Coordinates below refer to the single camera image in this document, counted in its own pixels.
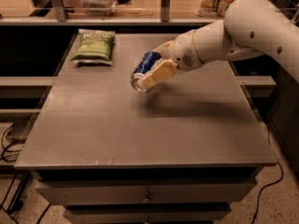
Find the speckled floor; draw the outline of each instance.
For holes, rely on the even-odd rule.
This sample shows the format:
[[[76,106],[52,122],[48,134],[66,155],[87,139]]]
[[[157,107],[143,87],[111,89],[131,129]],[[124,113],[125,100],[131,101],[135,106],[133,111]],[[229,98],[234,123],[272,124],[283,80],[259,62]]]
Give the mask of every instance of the speckled floor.
[[[267,135],[266,127],[263,125],[264,135]],[[281,151],[274,134],[270,133],[270,144],[276,153],[283,168],[284,177],[281,182],[264,190],[261,199],[259,214],[256,224],[291,224],[299,223],[299,180]],[[279,166],[265,167],[257,176],[258,185],[240,203],[231,203],[232,212],[224,219],[215,221],[215,224],[250,224],[257,206],[257,197],[260,189],[269,183],[278,180],[281,176]],[[0,200],[3,200],[5,192],[10,184],[12,175],[0,175]],[[36,180],[31,179],[23,193],[21,200],[23,207],[20,211],[15,211],[12,216],[20,224],[35,224],[48,203],[36,193],[34,186]],[[51,206],[40,223],[47,224],[67,224],[63,217],[64,208],[61,206]],[[2,210],[0,212],[1,224],[15,223]]]

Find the soda can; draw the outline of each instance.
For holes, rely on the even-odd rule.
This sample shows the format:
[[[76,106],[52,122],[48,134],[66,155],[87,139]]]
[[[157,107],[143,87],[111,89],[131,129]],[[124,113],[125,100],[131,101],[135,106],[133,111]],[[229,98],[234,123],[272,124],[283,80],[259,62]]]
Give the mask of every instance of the soda can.
[[[145,53],[141,63],[131,75],[131,85],[135,90],[143,93],[151,91],[152,87],[147,88],[144,86],[140,81],[140,78],[142,78],[152,68],[156,61],[161,59],[161,57],[162,56],[158,52],[150,51]]]

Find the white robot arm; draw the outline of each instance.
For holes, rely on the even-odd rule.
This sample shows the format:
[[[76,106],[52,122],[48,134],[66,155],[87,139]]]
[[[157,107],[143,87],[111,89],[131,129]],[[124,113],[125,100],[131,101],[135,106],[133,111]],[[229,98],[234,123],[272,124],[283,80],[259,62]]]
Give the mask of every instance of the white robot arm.
[[[172,77],[215,60],[237,61],[267,54],[299,82],[299,28],[268,0],[235,0],[224,20],[179,35],[144,57],[131,77],[150,91]]]

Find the gray table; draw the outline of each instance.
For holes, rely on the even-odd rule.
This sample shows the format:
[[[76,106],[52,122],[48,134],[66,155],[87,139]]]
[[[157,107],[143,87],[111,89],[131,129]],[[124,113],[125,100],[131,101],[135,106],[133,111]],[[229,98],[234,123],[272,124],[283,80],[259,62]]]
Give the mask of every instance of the gray table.
[[[38,188],[41,194],[56,204],[102,204],[103,196],[95,200],[88,193],[100,193],[98,188],[103,186],[109,189],[124,185],[121,178],[111,178],[111,175],[128,175],[126,187],[134,185],[149,190],[150,185],[163,183],[169,190],[172,184],[179,183],[183,187],[178,178],[186,177],[188,171],[196,172],[187,176],[185,184],[204,185],[213,192],[225,189],[224,183],[236,189],[239,186],[226,180],[234,178],[247,180],[243,187],[245,193],[248,187],[254,186],[252,178],[263,166],[276,163],[266,135],[227,62],[210,63],[188,73],[179,72],[150,93],[133,90],[130,75],[143,53],[176,36],[117,35],[112,66],[77,66],[69,62],[78,48],[76,40],[15,165],[18,169],[37,172],[46,181]],[[140,170],[147,178],[138,177]],[[109,172],[109,182],[103,184]],[[209,185],[201,179],[207,176],[213,179]],[[54,189],[72,189],[72,182],[77,179],[84,190],[90,189],[88,198],[82,202],[79,198],[73,202],[53,200]],[[211,185],[217,183],[215,180],[220,180],[220,184],[211,189]],[[227,191],[224,200],[203,199],[199,203],[229,203],[232,200],[225,201],[228,193],[231,192]],[[130,200],[118,202],[129,203]]]

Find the black cable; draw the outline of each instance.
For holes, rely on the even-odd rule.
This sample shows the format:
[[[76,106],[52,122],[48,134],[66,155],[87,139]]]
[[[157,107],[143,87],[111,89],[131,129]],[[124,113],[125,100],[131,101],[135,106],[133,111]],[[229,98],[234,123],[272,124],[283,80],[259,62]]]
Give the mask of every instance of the black cable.
[[[25,120],[25,119],[28,119],[28,118],[30,118],[30,117],[32,117],[32,115],[30,115],[30,116],[27,116],[27,117],[25,117],[25,118],[23,118],[23,119],[20,119],[19,121],[16,121],[16,122],[13,122],[3,133],[2,133],[2,136],[1,136],[1,146],[2,146],[2,149],[3,149],[3,151],[2,151],[2,153],[1,153],[1,157],[0,157],[0,160],[3,160],[3,161],[5,161],[5,162],[14,162],[14,161],[16,161],[17,159],[18,159],[18,157],[19,157],[19,153],[16,153],[16,152],[21,152],[21,149],[17,149],[17,150],[8,150],[10,147],[13,147],[13,146],[15,146],[15,145],[18,145],[18,143],[17,142],[14,142],[14,143],[11,143],[11,144],[9,144],[7,147],[5,147],[5,145],[4,145],[4,137],[5,137],[5,135],[13,128],[13,127],[15,127],[18,123],[20,123],[20,122],[22,122],[23,120]],[[14,153],[14,154],[11,154],[11,155],[7,155],[7,156],[5,156],[5,154],[6,153]]]
[[[19,224],[19,222],[12,215],[10,215],[3,206],[1,207],[0,211],[1,210],[3,210],[16,224]]]
[[[16,224],[19,224],[19,222],[13,217],[13,216],[11,216],[8,212],[7,212],[7,210],[4,208],[4,203],[6,202],[6,200],[7,200],[7,196],[8,196],[8,194],[10,193],[10,190],[11,190],[11,188],[12,188],[12,185],[13,185],[13,183],[15,182],[15,180],[16,180],[16,178],[17,178],[17,175],[18,174],[15,174],[14,176],[13,176],[13,178],[12,178],[12,180],[11,180],[11,182],[10,182],[10,185],[9,185],[9,187],[8,187],[8,190],[7,190],[7,193],[6,193],[6,195],[5,195],[5,197],[4,197],[4,199],[3,199],[3,201],[1,202],[1,205],[0,205],[0,211],[1,210],[3,210]]]
[[[45,214],[47,213],[47,211],[49,210],[50,208],[50,204],[47,205],[46,209],[44,210],[44,212],[40,215],[38,221],[36,224],[39,224],[39,222],[41,221],[41,219],[45,216]]]
[[[269,125],[268,125],[266,122],[265,122],[265,125],[267,126],[267,130],[268,130],[268,144],[271,146],[271,142],[270,142],[270,128],[269,128]],[[258,194],[256,210],[255,210],[255,213],[254,213],[254,215],[253,215],[253,220],[252,220],[251,224],[254,224],[254,222],[255,222],[255,220],[256,220],[256,217],[257,217],[258,214],[259,214],[260,198],[261,198],[262,192],[263,192],[266,188],[268,188],[268,187],[270,187],[270,186],[273,186],[273,185],[276,185],[277,183],[279,183],[279,182],[283,179],[283,176],[284,176],[284,174],[283,174],[283,169],[282,169],[282,166],[281,166],[279,160],[278,160],[278,166],[279,166],[279,168],[280,168],[281,176],[280,176],[279,180],[277,180],[277,181],[275,181],[275,182],[273,182],[273,183],[269,183],[269,184],[267,184],[267,185],[265,185],[265,186],[263,186],[263,187],[261,188],[261,190],[260,190],[260,192],[259,192],[259,194]]]
[[[8,146],[6,146],[4,149],[3,149],[3,151],[2,151],[2,153],[1,153],[1,158],[0,158],[0,160],[3,160],[3,161],[5,161],[5,162],[14,162],[14,161],[16,161],[17,159],[18,159],[18,157],[19,157],[19,154],[20,154],[20,152],[21,152],[21,149],[17,149],[17,150],[8,150],[9,148],[11,148],[11,147],[13,147],[13,146],[16,146],[16,145],[18,145],[18,143],[17,142],[14,142],[14,143],[11,143],[11,144],[9,144]],[[5,154],[6,154],[6,152],[13,152],[13,154],[10,154],[10,155],[7,155],[7,156],[5,156]]]

